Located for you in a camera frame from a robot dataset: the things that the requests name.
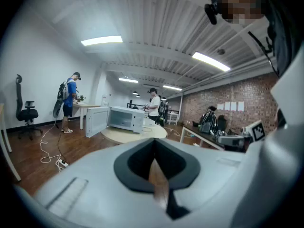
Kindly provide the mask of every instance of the brick wall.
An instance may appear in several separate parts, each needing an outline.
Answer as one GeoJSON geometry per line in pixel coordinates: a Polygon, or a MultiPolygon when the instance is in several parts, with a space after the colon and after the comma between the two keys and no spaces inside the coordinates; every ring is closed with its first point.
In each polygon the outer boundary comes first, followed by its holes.
{"type": "Polygon", "coordinates": [[[231,129],[239,133],[242,127],[261,119],[268,133],[275,128],[277,104],[270,89],[276,82],[276,75],[270,73],[186,95],[182,101],[181,119],[198,122],[211,105],[217,107],[217,104],[225,102],[244,101],[244,112],[215,111],[216,116],[225,115],[228,123],[226,131],[231,129]]]}

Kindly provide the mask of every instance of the fluorescent light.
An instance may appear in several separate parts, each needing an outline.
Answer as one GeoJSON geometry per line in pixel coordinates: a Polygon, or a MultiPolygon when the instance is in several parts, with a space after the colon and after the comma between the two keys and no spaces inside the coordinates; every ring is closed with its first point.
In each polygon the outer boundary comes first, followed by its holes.
{"type": "Polygon", "coordinates": [[[122,42],[121,36],[105,36],[105,37],[98,37],[89,40],[83,40],[81,43],[84,46],[94,45],[94,44],[101,44],[101,43],[114,43],[114,42],[122,42]]]}
{"type": "Polygon", "coordinates": [[[230,68],[227,67],[226,65],[224,65],[224,64],[218,62],[217,60],[214,60],[214,59],[212,59],[212,58],[210,58],[208,56],[205,56],[205,55],[203,55],[203,54],[201,54],[199,52],[194,53],[194,55],[192,57],[195,58],[195,59],[197,59],[197,60],[200,60],[200,61],[203,61],[205,63],[208,63],[208,64],[210,64],[212,66],[215,66],[215,67],[217,67],[217,68],[219,68],[219,69],[221,69],[221,70],[223,70],[225,72],[230,70],[230,68]]]}
{"type": "Polygon", "coordinates": [[[128,79],[128,78],[119,78],[120,81],[125,81],[125,82],[131,82],[131,83],[138,83],[137,80],[133,79],[128,79]]]}
{"type": "Polygon", "coordinates": [[[167,86],[167,85],[164,85],[163,87],[164,87],[164,88],[168,88],[168,89],[175,89],[175,90],[178,90],[178,91],[181,91],[181,90],[182,90],[182,89],[175,88],[175,87],[171,87],[171,86],[167,86]]]}

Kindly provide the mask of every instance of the backpack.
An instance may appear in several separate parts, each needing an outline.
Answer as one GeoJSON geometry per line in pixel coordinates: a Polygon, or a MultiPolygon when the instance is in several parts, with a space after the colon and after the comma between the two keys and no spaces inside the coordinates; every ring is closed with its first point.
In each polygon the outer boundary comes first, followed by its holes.
{"type": "Polygon", "coordinates": [[[65,99],[68,98],[69,93],[68,93],[68,86],[67,84],[70,82],[73,82],[73,79],[69,79],[64,81],[60,86],[59,86],[59,91],[58,91],[58,95],[57,95],[57,100],[59,101],[64,101],[65,99]]]}

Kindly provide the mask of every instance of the microwave door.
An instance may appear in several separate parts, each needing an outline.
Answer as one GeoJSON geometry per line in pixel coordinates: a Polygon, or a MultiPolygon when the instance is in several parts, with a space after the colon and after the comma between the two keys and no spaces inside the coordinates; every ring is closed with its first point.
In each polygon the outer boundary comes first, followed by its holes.
{"type": "Polygon", "coordinates": [[[110,107],[88,108],[85,118],[85,135],[90,138],[104,130],[109,121],[110,107]]]}

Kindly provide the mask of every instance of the microwave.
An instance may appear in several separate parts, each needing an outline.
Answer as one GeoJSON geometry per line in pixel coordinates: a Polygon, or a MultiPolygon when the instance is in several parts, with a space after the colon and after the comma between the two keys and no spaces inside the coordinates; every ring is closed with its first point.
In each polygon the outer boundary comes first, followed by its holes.
{"type": "Polygon", "coordinates": [[[142,110],[120,106],[88,108],[85,119],[85,135],[90,138],[107,126],[141,133],[143,119],[144,111],[142,110]]]}

